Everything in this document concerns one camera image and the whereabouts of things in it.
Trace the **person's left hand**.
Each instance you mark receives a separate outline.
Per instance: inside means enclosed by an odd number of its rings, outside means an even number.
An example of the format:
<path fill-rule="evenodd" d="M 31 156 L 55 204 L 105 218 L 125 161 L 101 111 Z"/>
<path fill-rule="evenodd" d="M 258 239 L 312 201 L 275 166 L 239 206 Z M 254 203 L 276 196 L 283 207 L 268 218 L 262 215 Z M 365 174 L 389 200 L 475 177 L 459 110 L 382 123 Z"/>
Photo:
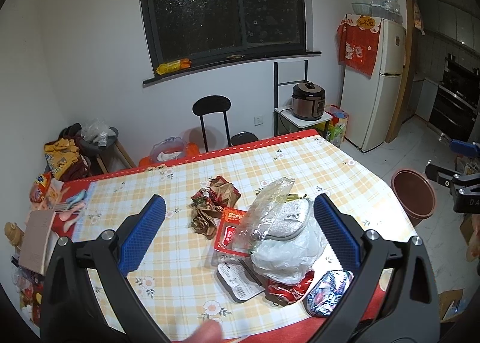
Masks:
<path fill-rule="evenodd" d="M 194 333 L 184 340 L 184 343 L 222 343 L 223 331 L 215 320 L 202 323 Z"/>

